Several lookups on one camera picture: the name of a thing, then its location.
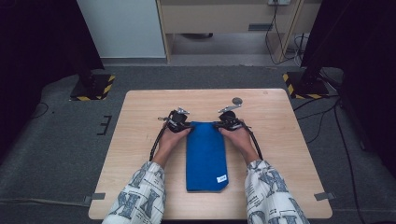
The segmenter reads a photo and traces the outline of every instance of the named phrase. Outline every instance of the human hand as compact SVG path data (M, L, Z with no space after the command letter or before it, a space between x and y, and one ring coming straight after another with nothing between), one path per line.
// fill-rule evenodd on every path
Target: human hand
M245 128L242 127L234 131L228 131L226 129L219 128L219 132L223 136L230 139L231 143L239 149L247 165L252 161L260 159L253 145L251 144L250 134Z
M185 137L190 132L190 129L185 129L179 133L173 133L168 128L165 128L163 131L163 136L159 142L159 148L157 153L154 155L151 161L156 162L162 168L165 168L165 165L171 155L171 152L176 147L178 142Z
M163 131L163 136L159 142L159 150L172 150L187 134L189 134L191 129L185 129L179 133L173 133L171 130L166 128Z

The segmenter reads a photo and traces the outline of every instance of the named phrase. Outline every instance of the table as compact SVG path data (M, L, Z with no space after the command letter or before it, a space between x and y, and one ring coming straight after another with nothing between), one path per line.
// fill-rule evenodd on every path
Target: table
M163 122L179 106L190 111L187 121L217 121L218 110L243 100L236 116L252 127L264 159L285 177L290 192L308 218L332 215L328 200L317 201L323 192L317 170L307 149L289 97L281 89L129 91L107 152L93 200L92 219L103 219L132 174L149 159ZM186 141L175 149L165 167L167 200L163 219L247 219L244 181L245 162L226 139L229 185L221 193L186 191Z

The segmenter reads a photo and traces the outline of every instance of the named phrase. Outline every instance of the white cabinet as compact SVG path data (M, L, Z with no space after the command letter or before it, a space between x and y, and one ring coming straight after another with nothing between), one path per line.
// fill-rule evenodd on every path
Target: white cabinet
M155 0L78 0L101 58L165 58Z

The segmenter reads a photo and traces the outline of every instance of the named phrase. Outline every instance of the white sleeve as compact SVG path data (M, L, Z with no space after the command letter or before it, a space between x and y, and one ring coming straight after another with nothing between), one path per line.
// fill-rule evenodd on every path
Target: white sleeve
M166 200L163 168L147 161L134 173L102 223L161 223Z
M283 177L267 161L253 161L247 166L245 193L250 224L309 223Z

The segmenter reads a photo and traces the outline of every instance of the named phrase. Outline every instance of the blue cloth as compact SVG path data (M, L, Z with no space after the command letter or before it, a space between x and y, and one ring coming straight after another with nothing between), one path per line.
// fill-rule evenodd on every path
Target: blue cloth
M187 136L187 191L221 191L228 185L224 139L213 124L191 123L194 130Z

